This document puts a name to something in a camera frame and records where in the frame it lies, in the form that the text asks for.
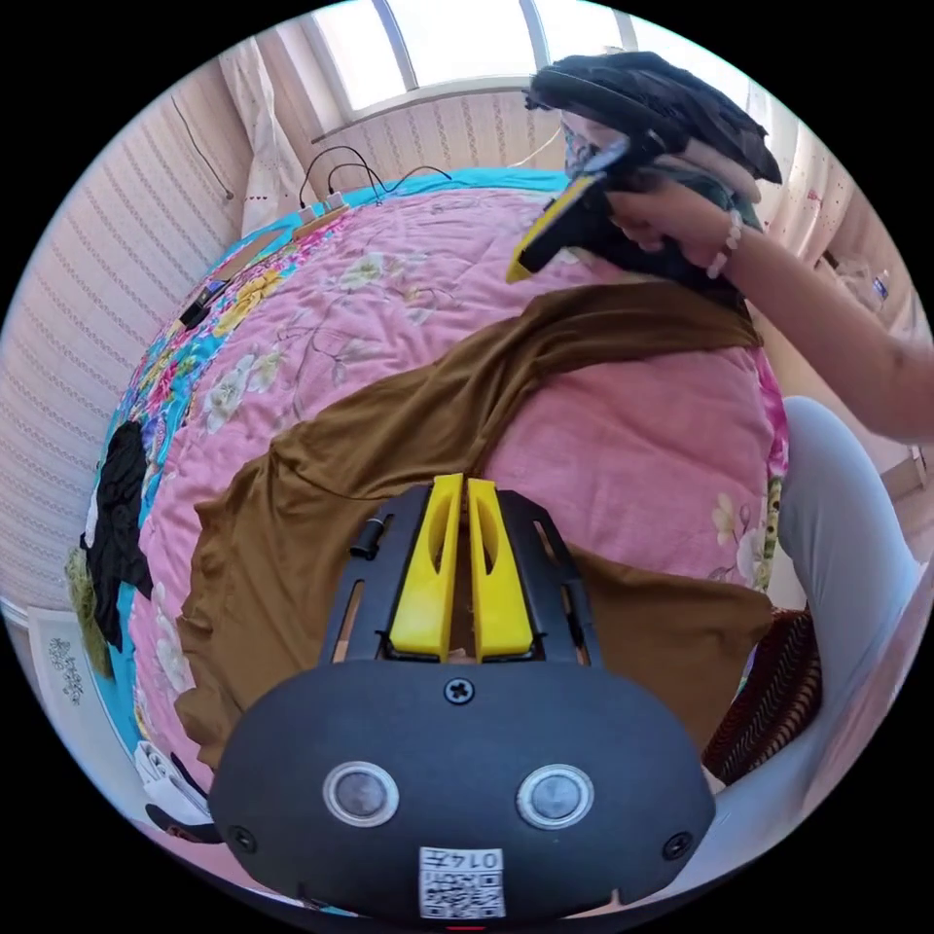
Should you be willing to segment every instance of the gray pants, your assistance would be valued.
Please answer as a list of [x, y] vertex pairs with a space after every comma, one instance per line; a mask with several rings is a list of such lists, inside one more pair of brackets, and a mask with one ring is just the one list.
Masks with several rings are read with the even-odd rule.
[[879, 472], [852, 432], [811, 399], [787, 399], [785, 407], [791, 437], [778, 539], [808, 597], [823, 703], [800, 736], [717, 795], [713, 826], [664, 896], [742, 866], [798, 826], [847, 702], [878, 663], [921, 575]]

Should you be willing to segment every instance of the bed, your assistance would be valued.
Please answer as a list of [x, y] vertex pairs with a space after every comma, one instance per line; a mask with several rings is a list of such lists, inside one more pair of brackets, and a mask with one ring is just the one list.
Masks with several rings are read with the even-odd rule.
[[[210, 786], [173, 706], [192, 686], [174, 620], [188, 593], [197, 503], [277, 433], [437, 359], [535, 296], [629, 281], [565, 253], [532, 279], [504, 283], [513, 246], [565, 184], [561, 173], [528, 169], [410, 179], [382, 204], [370, 190], [346, 196], [351, 211], [297, 243], [300, 219], [284, 218], [207, 320], [154, 341], [111, 426], [140, 421], [148, 460], [140, 546], [153, 596], [124, 585], [125, 649], [111, 652], [113, 679], [98, 677], [128, 749], [148, 739]], [[513, 422], [487, 475], [545, 505], [564, 537], [593, 553], [764, 592], [786, 463], [765, 354], [732, 349], [554, 379]]]
[[[560, 191], [567, 184], [563, 172], [539, 171], [535, 169], [463, 169], [454, 172], [450, 179], [444, 175], [415, 176], [401, 183], [390, 200], [398, 200], [411, 195], [429, 195], [445, 191], [469, 191], [476, 189], [511, 189], [520, 192], [553, 193]], [[377, 193], [372, 188], [349, 192], [345, 201], [349, 205], [364, 206], [377, 200]], [[247, 298], [249, 307], [259, 301], [269, 290], [269, 284], [263, 279], [266, 267], [264, 261], [289, 249], [292, 233], [303, 223], [298, 213], [289, 214], [275, 223], [254, 231], [231, 246], [211, 269], [207, 269], [202, 282], [192, 289], [191, 297], [196, 295], [214, 269], [260, 238], [267, 239], [268, 234], [277, 234], [257, 253], [256, 262], [250, 269], [237, 277], [232, 288], [214, 306], [212, 314], [192, 332], [180, 331], [173, 320], [157, 334], [148, 351], [133, 372], [120, 404], [117, 406], [108, 427], [98, 474], [99, 479], [107, 446], [115, 430], [129, 419], [139, 421], [143, 426], [143, 440], [146, 449], [148, 471], [144, 482], [140, 524], [144, 525], [149, 516], [163, 474], [163, 465], [171, 446], [175, 432], [182, 424], [188, 411], [189, 402], [204, 370], [223, 346], [225, 340], [238, 324], [237, 314], [228, 314], [236, 305], [237, 297]], [[279, 256], [276, 264], [276, 281], [287, 279], [313, 252], [317, 243], [329, 235], [323, 230], [303, 241], [301, 249], [295, 253]], [[187, 300], [180, 305], [181, 311]], [[133, 600], [136, 595], [131, 585], [122, 585], [118, 599], [118, 611], [123, 630], [124, 648], [117, 651], [109, 647], [112, 676], [94, 672], [97, 692], [100, 695], [115, 731], [127, 749], [132, 750], [141, 738], [139, 707], [136, 702], [136, 662], [135, 649], [128, 632], [128, 621]]]

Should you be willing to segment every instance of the brown shirt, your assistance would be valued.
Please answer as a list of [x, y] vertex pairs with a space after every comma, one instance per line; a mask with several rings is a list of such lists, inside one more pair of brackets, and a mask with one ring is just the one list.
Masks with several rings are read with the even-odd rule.
[[[347, 549], [384, 499], [440, 474], [477, 476], [548, 377], [759, 343], [748, 322], [670, 283], [568, 289], [275, 438], [198, 507], [178, 620], [196, 686], [176, 710], [200, 759], [216, 767], [240, 713], [316, 664]], [[700, 751], [770, 624], [768, 600], [574, 551], [604, 663], [667, 704]]]

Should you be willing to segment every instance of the window frame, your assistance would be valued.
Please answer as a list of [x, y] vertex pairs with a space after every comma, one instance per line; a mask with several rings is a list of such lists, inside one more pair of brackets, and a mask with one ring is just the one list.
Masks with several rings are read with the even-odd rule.
[[[388, 0], [371, 0], [371, 2], [376, 8], [383, 29], [386, 31], [406, 91], [381, 100], [369, 107], [354, 108], [351, 106], [341, 79], [341, 72], [331, 55], [331, 50], [328, 48], [323, 33], [314, 20], [314, 13], [305, 14], [301, 17], [302, 30], [308, 39], [311, 51], [317, 59], [325, 83], [338, 105], [338, 110], [346, 126], [359, 123], [378, 114], [397, 110], [400, 107], [408, 107], [412, 104], [437, 100], [442, 97], [483, 92], [491, 93], [500, 90], [526, 90], [528, 88], [528, 78], [510, 76], [468, 78], [420, 86], [415, 78], [405, 38], [399, 28], [399, 23], [396, 22], [396, 18], [393, 16]], [[519, 5], [525, 18], [525, 26], [528, 29], [528, 36], [535, 58], [535, 67], [543, 68], [549, 64], [548, 40], [545, 36], [542, 20], [538, 15], [538, 9], [535, 6], [535, 0], [519, 0]], [[638, 47], [629, 14], [621, 13], [618, 10], [614, 10], [613, 14], [619, 29], [619, 47], [626, 52], [635, 52]]]

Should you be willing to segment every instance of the plastic bottle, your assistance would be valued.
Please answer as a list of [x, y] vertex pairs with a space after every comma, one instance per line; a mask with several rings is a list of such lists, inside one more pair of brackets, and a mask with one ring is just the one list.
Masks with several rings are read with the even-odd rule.
[[885, 300], [888, 298], [888, 269], [883, 269], [882, 272], [873, 279], [871, 298], [873, 302], [873, 311], [879, 314], [882, 311]]

